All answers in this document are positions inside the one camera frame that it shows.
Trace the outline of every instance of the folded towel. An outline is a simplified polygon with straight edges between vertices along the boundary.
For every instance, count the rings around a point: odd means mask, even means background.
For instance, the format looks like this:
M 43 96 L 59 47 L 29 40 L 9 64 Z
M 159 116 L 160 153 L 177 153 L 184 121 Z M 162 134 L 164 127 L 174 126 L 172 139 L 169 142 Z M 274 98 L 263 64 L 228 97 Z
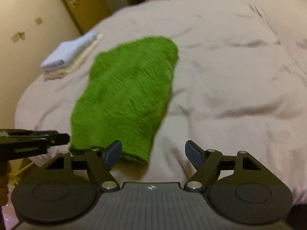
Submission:
M 102 38 L 103 34 L 99 34 L 97 39 L 95 39 L 89 46 L 87 46 L 81 53 L 79 53 L 67 67 L 63 67 L 55 71 L 44 72 L 44 80 L 61 79 L 66 75 L 76 71 L 87 60 L 93 50 L 96 49 L 96 47 L 102 41 Z
M 44 71 L 66 67 L 72 59 L 97 38 L 97 33 L 88 32 L 72 41 L 62 42 L 41 64 Z
M 100 53 L 72 117 L 74 155 L 122 142 L 122 159 L 147 164 L 167 109 L 176 44 L 146 37 Z

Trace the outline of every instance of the crosshair symbol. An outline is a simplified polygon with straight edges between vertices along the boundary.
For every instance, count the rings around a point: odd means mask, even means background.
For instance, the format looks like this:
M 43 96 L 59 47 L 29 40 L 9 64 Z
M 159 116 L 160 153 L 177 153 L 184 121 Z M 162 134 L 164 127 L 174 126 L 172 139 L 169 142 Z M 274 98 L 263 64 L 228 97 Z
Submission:
M 155 185 L 149 185 L 147 188 L 150 189 L 151 191 L 153 191 L 153 190 L 156 189 L 157 187 L 156 187 Z

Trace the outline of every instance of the stack of folded towels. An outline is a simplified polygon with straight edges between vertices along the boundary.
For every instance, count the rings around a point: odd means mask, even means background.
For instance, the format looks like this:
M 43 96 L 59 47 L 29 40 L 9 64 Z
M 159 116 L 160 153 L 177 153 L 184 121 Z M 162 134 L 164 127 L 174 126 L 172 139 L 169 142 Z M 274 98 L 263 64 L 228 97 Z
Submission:
M 59 79 L 77 70 L 101 42 L 103 34 L 88 32 L 72 40 L 62 42 L 40 65 L 44 79 Z

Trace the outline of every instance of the beige towel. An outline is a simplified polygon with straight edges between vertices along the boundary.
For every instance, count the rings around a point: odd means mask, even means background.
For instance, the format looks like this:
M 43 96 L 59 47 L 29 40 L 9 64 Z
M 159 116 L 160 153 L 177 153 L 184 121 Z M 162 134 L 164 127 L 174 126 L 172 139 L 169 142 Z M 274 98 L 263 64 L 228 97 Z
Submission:
M 88 47 L 86 47 L 81 53 L 79 53 L 70 63 L 69 66 L 64 67 L 59 70 L 44 72 L 44 80 L 50 79 L 62 79 L 66 75 L 76 71 L 88 58 L 88 56 L 92 53 L 92 51 L 98 46 L 98 44 L 102 41 L 103 34 L 99 34 L 97 39 L 94 40 Z

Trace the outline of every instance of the round black disc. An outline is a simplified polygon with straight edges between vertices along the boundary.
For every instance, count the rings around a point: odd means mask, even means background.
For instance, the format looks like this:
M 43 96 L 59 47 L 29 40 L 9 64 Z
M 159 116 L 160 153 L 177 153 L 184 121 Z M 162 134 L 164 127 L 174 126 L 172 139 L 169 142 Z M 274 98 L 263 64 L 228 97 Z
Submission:
M 36 177 L 35 181 L 18 185 L 12 193 L 19 217 L 44 224 L 72 220 L 86 212 L 95 199 L 95 187 L 72 173 Z
M 212 185 L 208 200 L 221 215 L 245 224 L 268 224 L 287 216 L 292 194 L 284 184 L 234 184 L 225 177 Z

